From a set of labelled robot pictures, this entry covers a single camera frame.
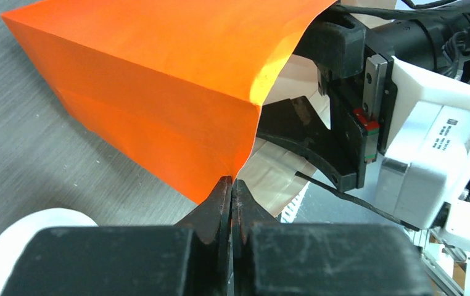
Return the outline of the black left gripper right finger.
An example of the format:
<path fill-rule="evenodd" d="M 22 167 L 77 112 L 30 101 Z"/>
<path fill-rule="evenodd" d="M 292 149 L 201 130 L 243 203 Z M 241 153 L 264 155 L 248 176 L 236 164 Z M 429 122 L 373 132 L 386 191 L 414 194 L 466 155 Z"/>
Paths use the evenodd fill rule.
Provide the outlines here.
<path fill-rule="evenodd" d="M 231 189 L 236 295 L 433 295 L 416 247 L 381 224 L 283 224 Z"/>

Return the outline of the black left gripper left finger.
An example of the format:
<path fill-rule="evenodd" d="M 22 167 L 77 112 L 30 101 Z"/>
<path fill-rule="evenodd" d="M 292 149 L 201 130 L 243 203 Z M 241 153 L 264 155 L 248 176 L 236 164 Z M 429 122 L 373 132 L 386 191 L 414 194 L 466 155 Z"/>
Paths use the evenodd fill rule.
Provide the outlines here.
<path fill-rule="evenodd" d="M 226 295 L 232 179 L 166 226 L 46 228 L 3 295 Z"/>

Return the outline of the orange paper takeout bag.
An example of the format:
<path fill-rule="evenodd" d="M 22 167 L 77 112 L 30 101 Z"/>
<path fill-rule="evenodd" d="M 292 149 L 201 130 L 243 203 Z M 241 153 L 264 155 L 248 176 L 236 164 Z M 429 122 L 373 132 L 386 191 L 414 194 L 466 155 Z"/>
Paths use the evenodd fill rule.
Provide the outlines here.
<path fill-rule="evenodd" d="M 329 1 L 38 1 L 1 14 L 77 121 L 196 204 L 250 157 Z"/>

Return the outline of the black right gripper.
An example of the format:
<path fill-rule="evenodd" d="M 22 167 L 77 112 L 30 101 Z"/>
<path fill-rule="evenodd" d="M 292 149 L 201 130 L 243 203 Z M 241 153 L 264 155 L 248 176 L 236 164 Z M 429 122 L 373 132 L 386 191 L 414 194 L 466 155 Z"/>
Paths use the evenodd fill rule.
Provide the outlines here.
<path fill-rule="evenodd" d="M 305 158 L 341 192 L 364 186 L 378 158 L 384 83 L 392 46 L 353 16 L 317 16 L 294 54 L 314 62 L 329 98 L 327 128 L 307 97 L 262 107 L 257 137 Z"/>

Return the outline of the stack of white lids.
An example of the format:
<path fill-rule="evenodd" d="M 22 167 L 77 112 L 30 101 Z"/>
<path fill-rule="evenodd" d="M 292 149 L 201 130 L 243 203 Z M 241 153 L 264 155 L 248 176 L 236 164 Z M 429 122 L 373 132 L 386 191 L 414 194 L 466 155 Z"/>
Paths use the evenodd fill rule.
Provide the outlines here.
<path fill-rule="evenodd" d="M 68 208 L 48 208 L 17 220 L 0 234 L 0 294 L 24 248 L 39 231 L 55 227 L 97 226 L 82 212 Z"/>

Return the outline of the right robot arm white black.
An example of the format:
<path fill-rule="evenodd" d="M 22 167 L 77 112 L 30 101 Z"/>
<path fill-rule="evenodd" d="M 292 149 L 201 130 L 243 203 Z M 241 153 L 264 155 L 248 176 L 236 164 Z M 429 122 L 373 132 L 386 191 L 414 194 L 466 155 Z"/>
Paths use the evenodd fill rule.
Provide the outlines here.
<path fill-rule="evenodd" d="M 331 123 L 301 96 L 265 105 L 257 136 L 305 158 L 338 191 L 359 189 L 397 119 L 396 60 L 470 84 L 470 3 L 404 11 L 338 2 L 309 24 L 294 54 L 316 65 Z"/>

